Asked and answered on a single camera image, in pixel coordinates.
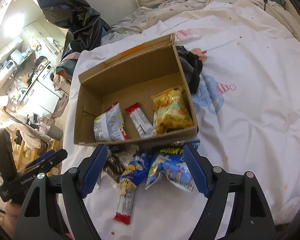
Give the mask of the left human hand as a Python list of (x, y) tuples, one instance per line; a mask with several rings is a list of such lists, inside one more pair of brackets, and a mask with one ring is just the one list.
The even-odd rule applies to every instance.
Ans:
[(13, 238), (18, 215), (21, 211), (21, 205), (12, 202), (11, 200), (5, 206), (6, 216), (0, 222), (5, 232)]

